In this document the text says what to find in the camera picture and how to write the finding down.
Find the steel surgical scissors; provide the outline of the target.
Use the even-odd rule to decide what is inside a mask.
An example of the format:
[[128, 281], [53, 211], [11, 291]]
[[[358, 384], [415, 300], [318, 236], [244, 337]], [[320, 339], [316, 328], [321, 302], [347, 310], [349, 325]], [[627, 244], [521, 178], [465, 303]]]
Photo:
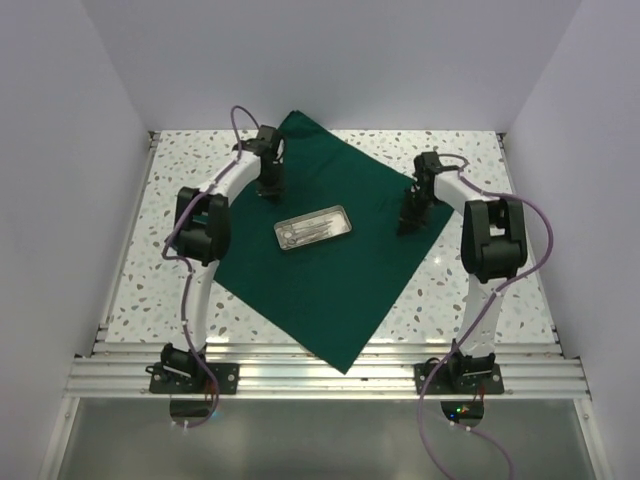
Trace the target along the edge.
[[327, 232], [331, 228], [331, 225], [332, 221], [322, 221], [308, 224], [296, 223], [287, 226], [283, 230], [282, 236], [288, 242], [298, 242], [303, 238]]

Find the steel hemostat clamp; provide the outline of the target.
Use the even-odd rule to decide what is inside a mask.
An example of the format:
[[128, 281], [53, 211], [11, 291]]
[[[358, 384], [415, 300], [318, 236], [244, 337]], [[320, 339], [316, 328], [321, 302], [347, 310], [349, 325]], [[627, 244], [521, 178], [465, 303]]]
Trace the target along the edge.
[[326, 231], [327, 229], [324, 227], [303, 229], [299, 231], [285, 230], [282, 234], [282, 237], [286, 245], [292, 246], [310, 241], [312, 238], [324, 235]]

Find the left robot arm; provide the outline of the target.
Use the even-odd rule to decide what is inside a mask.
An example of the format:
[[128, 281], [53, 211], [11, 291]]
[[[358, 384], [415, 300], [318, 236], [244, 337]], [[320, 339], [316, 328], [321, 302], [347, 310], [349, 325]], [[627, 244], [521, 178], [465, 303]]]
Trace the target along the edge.
[[212, 377], [204, 359], [206, 317], [213, 277], [231, 244], [230, 207], [252, 183], [263, 198], [282, 195], [285, 148], [280, 130], [261, 125], [254, 137], [237, 140], [236, 156], [217, 173], [177, 195], [174, 227], [162, 255], [187, 267], [179, 307], [186, 348], [165, 347], [161, 362], [185, 392], [201, 390]]

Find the metal instrument tray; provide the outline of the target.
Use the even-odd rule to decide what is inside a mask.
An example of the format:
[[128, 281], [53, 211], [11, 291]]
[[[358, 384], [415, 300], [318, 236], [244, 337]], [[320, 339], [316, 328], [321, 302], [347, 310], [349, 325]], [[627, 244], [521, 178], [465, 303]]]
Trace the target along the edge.
[[316, 210], [274, 225], [277, 242], [283, 251], [333, 239], [351, 231], [351, 221], [341, 205]]

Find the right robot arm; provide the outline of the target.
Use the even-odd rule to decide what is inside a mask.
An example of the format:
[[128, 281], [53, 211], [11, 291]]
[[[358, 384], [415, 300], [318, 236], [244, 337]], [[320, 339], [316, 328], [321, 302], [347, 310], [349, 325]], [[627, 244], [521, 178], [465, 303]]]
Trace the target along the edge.
[[468, 274], [463, 321], [450, 352], [414, 366], [416, 389], [425, 395], [502, 394], [495, 337], [503, 290], [528, 258], [523, 204], [467, 185], [462, 168], [442, 164], [434, 151], [419, 154], [413, 164], [397, 233], [425, 226], [436, 206], [451, 207], [462, 216], [460, 259]]

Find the green surgical cloth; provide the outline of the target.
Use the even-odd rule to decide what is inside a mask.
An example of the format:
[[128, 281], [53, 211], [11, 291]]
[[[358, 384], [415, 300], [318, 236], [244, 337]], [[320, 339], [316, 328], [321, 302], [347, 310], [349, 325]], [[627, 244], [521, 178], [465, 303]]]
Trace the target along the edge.
[[[417, 232], [397, 233], [409, 177], [340, 140], [300, 111], [280, 124], [285, 192], [247, 187], [230, 207], [231, 244], [215, 279], [306, 350], [346, 373], [453, 214], [439, 205]], [[276, 223], [341, 206], [340, 237], [282, 250]]]

